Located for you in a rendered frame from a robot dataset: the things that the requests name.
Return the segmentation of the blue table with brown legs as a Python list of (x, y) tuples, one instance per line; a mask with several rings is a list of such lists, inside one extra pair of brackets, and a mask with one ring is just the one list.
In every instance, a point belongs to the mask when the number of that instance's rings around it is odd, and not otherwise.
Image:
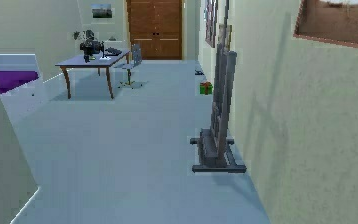
[(56, 66), (61, 69), (62, 74), (64, 75), (66, 88), (67, 88), (67, 97), (71, 98), (71, 82), (69, 79), (69, 74), (67, 69), (68, 68), (96, 68), (98, 71), (100, 71), (101, 69), (105, 70), (110, 97), (114, 98), (113, 88), (111, 83), (110, 68), (122, 58), (126, 58), (127, 61), (130, 61), (130, 53), (131, 53), (130, 49), (123, 48), (119, 55), (111, 56), (109, 59), (102, 59), (100, 54), (96, 54), (94, 60), (90, 60), (89, 62), (86, 62), (84, 60), (83, 55), (77, 55), (65, 61), (57, 63)]

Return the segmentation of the brown framed wall picture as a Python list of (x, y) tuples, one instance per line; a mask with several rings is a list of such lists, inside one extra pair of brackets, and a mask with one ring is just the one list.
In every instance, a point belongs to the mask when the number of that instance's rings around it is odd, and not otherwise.
[(358, 3), (301, 0), (293, 36), (358, 49)]

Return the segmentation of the small tan framed picture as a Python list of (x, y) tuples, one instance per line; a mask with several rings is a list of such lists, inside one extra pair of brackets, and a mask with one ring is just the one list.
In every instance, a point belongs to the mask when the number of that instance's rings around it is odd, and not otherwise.
[(230, 50), (231, 33), (232, 33), (231, 25), (225, 25), (225, 24), (219, 25), (218, 43), (222, 44), (226, 51)]

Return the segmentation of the grey office chair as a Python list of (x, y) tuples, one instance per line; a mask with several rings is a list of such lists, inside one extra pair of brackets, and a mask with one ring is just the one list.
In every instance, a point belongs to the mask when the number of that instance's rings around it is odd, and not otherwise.
[(132, 60), (127, 63), (116, 65), (116, 68), (127, 71), (127, 80), (120, 81), (118, 88), (131, 88), (135, 89), (137, 86), (142, 87), (142, 82), (135, 82), (131, 80), (132, 71), (142, 63), (142, 51), (139, 44), (133, 44), (131, 47)]

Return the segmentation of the brown wooden door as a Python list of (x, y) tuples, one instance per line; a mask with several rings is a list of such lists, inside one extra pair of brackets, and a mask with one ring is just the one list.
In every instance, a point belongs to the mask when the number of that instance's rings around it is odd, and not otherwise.
[(182, 59), (182, 0), (126, 0), (130, 42), (144, 60)]

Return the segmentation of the grey easel stand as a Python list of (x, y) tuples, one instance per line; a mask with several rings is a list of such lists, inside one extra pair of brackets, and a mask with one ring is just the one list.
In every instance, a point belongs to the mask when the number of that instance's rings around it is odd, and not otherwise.
[(245, 173), (245, 165), (237, 164), (231, 150), (233, 139), (228, 138), (228, 123), (232, 98), (233, 81), (237, 53), (217, 45), (216, 66), (213, 89), (211, 124), (202, 128), (197, 138), (190, 143), (196, 144), (199, 164), (192, 166), (193, 172)]

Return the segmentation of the purple bed with white frame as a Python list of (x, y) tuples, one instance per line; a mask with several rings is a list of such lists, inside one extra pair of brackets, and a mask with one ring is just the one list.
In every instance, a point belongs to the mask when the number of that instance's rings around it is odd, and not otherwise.
[(35, 54), (0, 54), (0, 98), (14, 114), (36, 110), (48, 100)]

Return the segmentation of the dark house plant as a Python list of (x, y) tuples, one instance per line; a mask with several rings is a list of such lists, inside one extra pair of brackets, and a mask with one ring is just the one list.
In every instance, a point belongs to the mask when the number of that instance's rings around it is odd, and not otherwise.
[(92, 30), (75, 31), (72, 35), (74, 40), (94, 40), (95, 34)]

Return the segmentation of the green gift box red ribbon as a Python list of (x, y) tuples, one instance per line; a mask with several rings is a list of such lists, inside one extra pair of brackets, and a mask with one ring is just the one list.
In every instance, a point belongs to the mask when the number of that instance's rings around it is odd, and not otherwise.
[(209, 95), (212, 93), (213, 85), (211, 82), (200, 83), (200, 93), (203, 95)]

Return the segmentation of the dark red framed wall picture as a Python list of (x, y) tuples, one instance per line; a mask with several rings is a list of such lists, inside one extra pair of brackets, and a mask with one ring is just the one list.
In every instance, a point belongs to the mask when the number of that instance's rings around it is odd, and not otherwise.
[(205, 0), (205, 41), (211, 48), (215, 47), (218, 0)]

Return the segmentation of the landscape wall picture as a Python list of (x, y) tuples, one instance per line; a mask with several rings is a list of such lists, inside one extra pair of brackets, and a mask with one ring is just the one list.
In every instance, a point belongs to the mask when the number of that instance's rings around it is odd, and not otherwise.
[(92, 4), (91, 5), (93, 18), (111, 18), (112, 8), (110, 4)]

